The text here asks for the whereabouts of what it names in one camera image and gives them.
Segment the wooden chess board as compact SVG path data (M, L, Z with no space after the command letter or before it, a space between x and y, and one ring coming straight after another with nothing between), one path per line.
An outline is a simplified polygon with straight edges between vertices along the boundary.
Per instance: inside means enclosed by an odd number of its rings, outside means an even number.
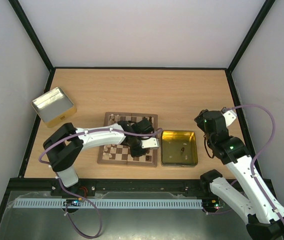
M110 115L113 114L115 119L110 119ZM120 120L116 119L116 115L120 115ZM104 118L104 125L108 126L118 121L134 121L139 122L146 117L149 120L149 117L152 117L152 126L156 130L158 128L158 115L156 114L146 114L146 113L130 113L130 112L106 112ZM99 154L97 158L98 164L108 164L108 165L127 165L127 166L139 166L139 167L156 167L157 166L157 149L149 149L146 155L140 157L131 157L130 149L125 145L116 145L109 144L107 145L108 159L103 159L104 146L99 147ZM109 159L109 154L111 147L114 147L115 153L112 153L112 159ZM145 157L150 156L150 161L146 161Z

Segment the gold tin box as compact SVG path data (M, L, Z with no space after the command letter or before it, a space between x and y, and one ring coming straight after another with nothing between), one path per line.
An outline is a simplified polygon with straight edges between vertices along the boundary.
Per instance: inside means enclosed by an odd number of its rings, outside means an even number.
M195 132L164 130L161 135L161 165L195 167L198 164Z

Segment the silver tin lid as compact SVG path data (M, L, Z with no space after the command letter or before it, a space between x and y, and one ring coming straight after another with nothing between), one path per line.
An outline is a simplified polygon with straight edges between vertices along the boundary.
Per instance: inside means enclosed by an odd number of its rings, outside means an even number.
M31 102L37 115L48 128L53 128L77 112L75 104L56 87Z

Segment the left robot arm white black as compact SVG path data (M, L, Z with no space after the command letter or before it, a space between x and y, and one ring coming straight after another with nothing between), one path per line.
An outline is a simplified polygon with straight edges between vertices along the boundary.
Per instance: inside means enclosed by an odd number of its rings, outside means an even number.
M39 161L48 164L64 187L69 188L79 181L74 162L83 150L122 145L129 148L131 157L141 157L150 149L159 148L156 135L147 118L139 122L120 120L100 128L76 128L69 122L43 143L44 153Z

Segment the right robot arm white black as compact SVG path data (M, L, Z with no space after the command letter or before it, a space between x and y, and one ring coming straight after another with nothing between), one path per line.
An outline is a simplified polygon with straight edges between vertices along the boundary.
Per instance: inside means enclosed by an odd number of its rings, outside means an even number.
M284 237L284 207L258 173L256 159L244 142L229 134L228 127L236 118L234 108L223 108L204 109L194 120L204 132L204 146L233 173L244 193L215 169L201 175L200 191L206 196L216 195L235 211L253 240Z

